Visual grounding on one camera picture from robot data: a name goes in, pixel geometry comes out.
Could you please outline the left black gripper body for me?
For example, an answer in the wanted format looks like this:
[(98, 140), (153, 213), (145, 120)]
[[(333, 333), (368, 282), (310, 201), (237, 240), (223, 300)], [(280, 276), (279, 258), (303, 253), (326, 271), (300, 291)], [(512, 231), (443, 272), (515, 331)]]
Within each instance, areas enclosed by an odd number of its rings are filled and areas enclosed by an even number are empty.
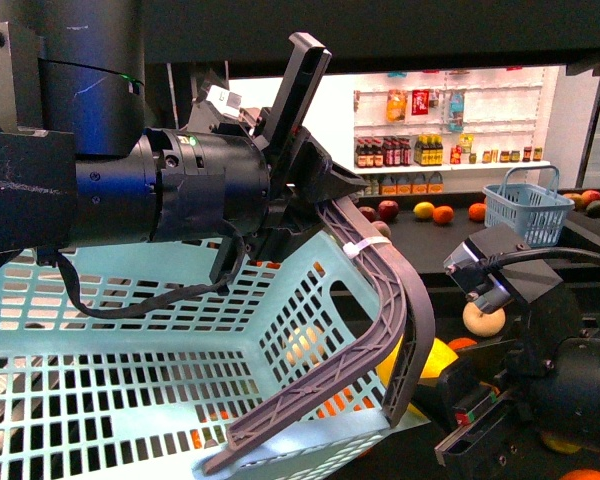
[(364, 185), (303, 125), (330, 52), (306, 32), (289, 39), (276, 98), (254, 126), (221, 112), (212, 92), (195, 100), (187, 125), (201, 150), (196, 214), (214, 232), (220, 221), (230, 223), (253, 260), (283, 261), (320, 230), (317, 205)]

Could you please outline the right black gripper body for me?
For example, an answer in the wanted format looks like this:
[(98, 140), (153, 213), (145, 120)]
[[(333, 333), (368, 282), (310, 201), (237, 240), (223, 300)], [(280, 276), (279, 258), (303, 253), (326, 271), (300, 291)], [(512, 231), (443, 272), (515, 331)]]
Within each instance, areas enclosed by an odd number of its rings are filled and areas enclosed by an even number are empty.
[(435, 447), (449, 479), (494, 479), (518, 453), (514, 437), (530, 419), (504, 360), (514, 340), (466, 347), (435, 379), (446, 437)]

